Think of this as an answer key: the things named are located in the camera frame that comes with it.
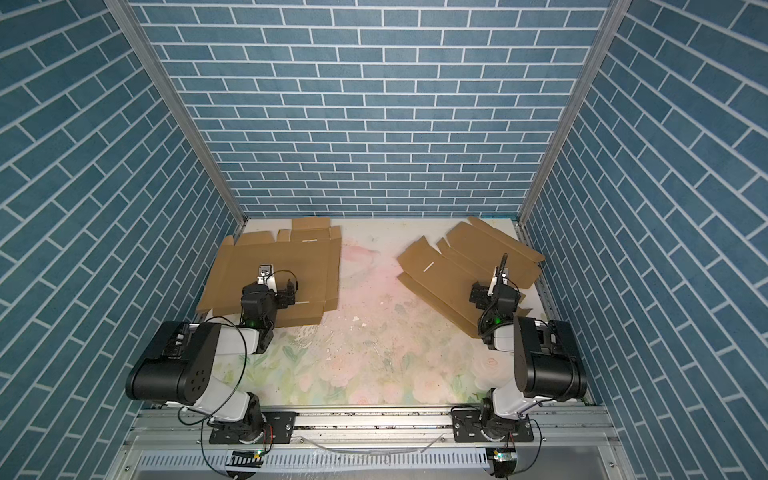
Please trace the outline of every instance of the flattened cardboard box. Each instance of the flattened cardboard box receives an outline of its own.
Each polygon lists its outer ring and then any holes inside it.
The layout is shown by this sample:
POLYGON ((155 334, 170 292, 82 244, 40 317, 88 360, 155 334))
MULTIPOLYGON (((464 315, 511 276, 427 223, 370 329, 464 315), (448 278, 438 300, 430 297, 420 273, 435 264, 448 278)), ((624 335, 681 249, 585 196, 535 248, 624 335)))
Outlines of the flattened cardboard box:
MULTIPOLYGON (((339 262, 341 228, 331 227, 328 217, 296 218, 290 230, 243 233, 234 242, 225 238, 197 304, 197 312, 213 310, 214 315, 240 313, 243 287, 256 281, 259 265, 271 263, 275 270, 296 274, 299 289, 296 305, 277 311, 275 327, 317 325, 323 312, 339 305, 339 262)), ((277 273, 278 290, 292 280, 289 273, 277 273)))
MULTIPOLYGON (((536 263, 544 255, 479 218, 468 220, 438 241, 439 252, 424 237, 412 243, 397 257, 403 269, 397 278, 464 333, 478 338, 481 312, 469 302, 472 285, 489 285, 494 268, 506 253, 509 279, 521 289, 530 288, 541 275, 536 263)), ((517 313, 525 315, 525 310, 518 309, 517 313)))

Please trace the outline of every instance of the black mounting plate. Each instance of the black mounting plate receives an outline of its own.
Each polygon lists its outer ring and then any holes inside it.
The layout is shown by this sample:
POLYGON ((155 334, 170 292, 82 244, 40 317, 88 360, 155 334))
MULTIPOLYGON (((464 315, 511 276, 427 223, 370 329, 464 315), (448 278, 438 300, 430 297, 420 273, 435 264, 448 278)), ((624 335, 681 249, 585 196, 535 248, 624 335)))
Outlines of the black mounting plate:
MULTIPOLYGON (((266 423, 272 426, 272 443, 286 444, 290 443, 293 434, 293 424, 296 421, 295 412, 262 412, 266 418, 266 423)), ((211 445, 242 445, 235 435, 230 435, 225 422, 218 425, 218 429, 210 432, 208 442, 211 445)))
MULTIPOLYGON (((454 410, 451 412, 451 423, 453 425, 453 441, 456 443, 477 443, 477 442, 497 442, 483 435, 480 427, 480 412, 478 410, 454 410)), ((512 432, 512 439, 515 443, 533 442, 533 430, 528 420, 507 420, 504 419, 505 427, 496 429, 497 432, 512 432)))

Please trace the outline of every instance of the side wall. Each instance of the side wall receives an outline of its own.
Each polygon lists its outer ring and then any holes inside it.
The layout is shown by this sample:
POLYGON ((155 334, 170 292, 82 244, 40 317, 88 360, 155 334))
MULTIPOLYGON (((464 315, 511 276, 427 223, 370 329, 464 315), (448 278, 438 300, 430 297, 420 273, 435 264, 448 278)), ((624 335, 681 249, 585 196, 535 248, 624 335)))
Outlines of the side wall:
POLYGON ((131 1, 250 216, 466 217, 518 212, 609 0, 215 3, 131 1))
POLYGON ((0 478, 90 478, 233 222, 101 0, 0 10, 0 478))
POLYGON ((645 478, 768 478, 767 25, 634 0, 528 225, 645 478))

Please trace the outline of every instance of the gray metal panel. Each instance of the gray metal panel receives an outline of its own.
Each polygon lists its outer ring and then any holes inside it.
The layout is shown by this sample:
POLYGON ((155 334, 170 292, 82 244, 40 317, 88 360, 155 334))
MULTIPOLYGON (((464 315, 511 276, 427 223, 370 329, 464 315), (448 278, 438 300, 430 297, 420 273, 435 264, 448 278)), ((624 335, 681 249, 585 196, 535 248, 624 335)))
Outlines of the gray metal panel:
POLYGON ((598 69, 602 65, 605 59, 605 54, 608 52, 608 47, 611 46, 611 42, 614 40, 616 31, 624 19, 624 14, 627 13, 629 4, 632 0, 613 0, 611 7, 605 13, 603 21, 598 30, 598 35, 594 39, 594 45, 589 50, 587 59, 584 61, 584 67, 581 69, 581 74, 576 85, 574 85, 573 92, 568 99, 568 103, 565 105, 563 115, 558 123, 558 129, 552 135, 547 150, 544 152, 544 157, 541 159, 541 164, 536 170, 536 174, 533 177, 531 188, 528 190, 528 196, 523 200, 523 204, 520 207, 520 214, 518 215, 518 221, 525 225, 528 218, 531 216, 533 206, 536 204, 538 196, 541 194, 541 190, 544 188, 544 183, 547 181, 549 173, 552 171, 555 161, 558 159, 560 150, 563 148, 565 138, 568 133, 571 132, 571 127, 576 120, 576 115, 581 109, 581 105, 584 103, 584 99, 589 93, 589 87, 592 86, 592 81, 598 74, 598 69))
POLYGON ((128 43, 134 49, 136 56, 139 58, 142 66, 144 66, 144 70, 149 75, 149 78, 152 79, 155 88, 160 92, 165 105, 176 119, 185 138, 190 142, 195 154, 197 154, 198 160, 200 160, 200 163, 210 176, 224 203, 227 204, 235 219, 241 225, 244 225, 247 217, 240 207, 240 202, 237 201, 230 186, 221 174, 221 170, 216 164, 205 140, 200 135, 200 131, 197 129, 197 125, 195 125, 186 107, 184 107, 184 103, 176 87, 170 81, 170 77, 160 62, 157 52, 152 48, 149 37, 147 37, 146 32, 139 25, 133 9, 127 0, 104 0, 104 3, 109 8, 110 13, 120 27, 120 30, 122 30, 123 35, 125 35, 128 43))

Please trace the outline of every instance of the blue brick wall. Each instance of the blue brick wall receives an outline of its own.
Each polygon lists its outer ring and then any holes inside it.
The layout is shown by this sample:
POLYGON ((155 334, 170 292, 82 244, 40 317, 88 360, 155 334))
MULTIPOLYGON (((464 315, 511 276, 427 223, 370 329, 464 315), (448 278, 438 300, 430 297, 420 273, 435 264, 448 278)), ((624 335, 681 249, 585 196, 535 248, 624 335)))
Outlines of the blue brick wall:
POLYGON ((768 478, 767 25, 634 0, 529 224, 640 478, 768 478))
POLYGON ((101 0, 0 1, 0 478, 104 475, 233 221, 101 0))
POLYGON ((131 3, 245 211, 465 217, 517 213, 609 1, 257 3, 131 3))

